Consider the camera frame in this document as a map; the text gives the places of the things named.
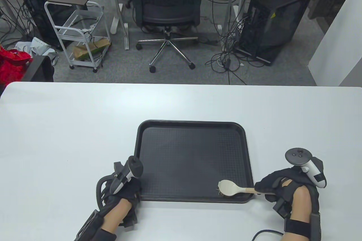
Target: plastic bag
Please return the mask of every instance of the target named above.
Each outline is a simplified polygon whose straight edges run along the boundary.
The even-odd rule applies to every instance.
[[[26,73],[26,64],[32,61],[31,55],[26,52],[5,50],[0,46],[0,84],[7,86],[11,82],[21,81]]]

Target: forearm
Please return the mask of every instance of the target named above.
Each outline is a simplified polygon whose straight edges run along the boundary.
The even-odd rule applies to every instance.
[[[119,223],[123,221],[131,208],[132,204],[128,200],[121,199],[119,204],[104,216],[104,222],[101,229],[110,233],[115,233]]]
[[[312,213],[312,201],[308,188],[302,186],[298,188],[293,197],[292,213],[290,219],[309,223]],[[282,241],[309,241],[305,236],[294,233],[285,233]]]

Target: black glove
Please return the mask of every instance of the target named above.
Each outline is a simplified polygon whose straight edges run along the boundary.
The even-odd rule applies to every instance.
[[[282,183],[288,179],[291,179],[292,182],[282,187]],[[298,187],[303,185],[308,188],[311,195],[312,212],[317,214],[319,212],[319,193],[307,174],[302,172],[298,166],[277,170],[263,178],[260,182],[255,183],[254,188],[261,193],[274,193],[275,195],[265,195],[265,198],[270,202],[279,201],[279,199],[282,198],[288,203],[286,209],[290,212],[291,204],[293,203],[293,194]]]
[[[110,212],[119,202],[121,199],[126,199],[132,204],[131,210],[128,212],[126,217],[123,219],[123,223],[120,224],[124,227],[128,227],[133,225],[133,223],[137,220],[135,209],[137,204],[139,203],[139,192],[141,190],[141,181],[136,178],[131,178],[129,182],[127,182],[121,190],[114,194],[110,194],[110,185],[113,179],[110,179],[106,182],[106,188],[104,193],[104,203],[103,207],[99,207],[99,215],[104,217],[106,214]]]

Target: chair base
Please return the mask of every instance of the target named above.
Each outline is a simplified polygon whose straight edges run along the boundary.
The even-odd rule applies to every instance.
[[[190,69],[193,70],[195,68],[195,64],[179,48],[177,48],[174,41],[186,41],[186,40],[195,40],[195,41],[197,41],[198,37],[170,38],[171,33],[170,33],[169,30],[170,30],[170,28],[165,29],[165,31],[164,31],[165,32],[165,38],[163,38],[163,39],[139,40],[138,43],[136,44],[137,50],[141,50],[142,49],[141,43],[162,42],[162,45],[159,48],[158,52],[155,54],[154,58],[149,63],[150,73],[155,73],[156,72],[156,67],[154,66],[154,63],[155,63],[156,59],[158,58],[158,56],[160,55],[160,53],[162,52],[162,50],[167,45],[173,47],[173,49],[175,49],[182,56],[182,58],[186,60],[186,62],[189,65]]]

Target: computer tower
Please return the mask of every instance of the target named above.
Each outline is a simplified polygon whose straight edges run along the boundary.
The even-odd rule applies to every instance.
[[[291,41],[310,0],[250,0],[244,14],[239,49],[246,55],[273,63]]]
[[[60,49],[61,45],[44,9],[46,1],[47,0],[24,0],[24,4],[28,8],[36,28],[41,35],[40,39]],[[56,25],[63,25],[74,10],[75,7],[49,5],[49,12]]]

